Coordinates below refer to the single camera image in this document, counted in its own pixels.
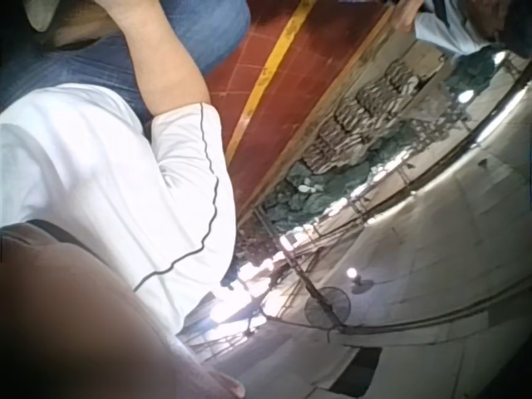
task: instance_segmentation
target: pole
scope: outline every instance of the pole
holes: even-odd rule
[[[320,306],[323,308],[323,311],[325,314],[327,314],[329,320],[331,320],[332,325],[334,328],[342,328],[345,327],[344,324],[340,321],[336,313],[333,311],[333,307],[327,302],[325,297],[318,291],[318,289],[314,286],[313,282],[310,281],[310,278],[305,274],[301,266],[298,264],[298,261],[292,256],[292,254],[287,251],[282,245],[281,241],[279,239],[278,234],[275,232],[275,228],[272,225],[272,222],[268,219],[268,216],[264,213],[262,209],[255,209],[254,210],[255,215],[260,220],[260,222],[263,224],[264,228],[268,231],[268,234],[270,237],[274,239],[275,245],[280,249],[288,264],[293,269],[293,271],[298,275],[298,277],[303,281],[305,284],[305,288],[307,289],[310,296],[318,301]]]

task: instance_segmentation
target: stacked stones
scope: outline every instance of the stacked stones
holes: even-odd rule
[[[336,166],[356,164],[368,146],[393,125],[418,82],[404,62],[393,62],[383,78],[339,102],[304,152],[303,162],[317,175]]]

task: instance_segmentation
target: blue jeans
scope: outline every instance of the blue jeans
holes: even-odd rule
[[[161,4],[204,75],[235,50],[249,26],[246,0],[161,0]],[[143,123],[152,117],[140,97],[120,33],[72,52],[46,52],[31,35],[11,50],[4,48],[0,110],[30,91],[63,83],[107,87],[120,94]]]

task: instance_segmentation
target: hand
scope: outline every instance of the hand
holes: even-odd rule
[[[397,31],[411,32],[423,0],[401,0],[393,9],[392,25]]]

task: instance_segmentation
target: standing fan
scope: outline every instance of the standing fan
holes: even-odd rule
[[[340,288],[323,287],[318,290],[325,302],[331,307],[338,319],[345,323],[351,314],[351,300]],[[322,304],[315,298],[309,297],[305,303],[305,318],[308,323],[316,328],[330,330],[334,328],[333,321],[328,317]]]

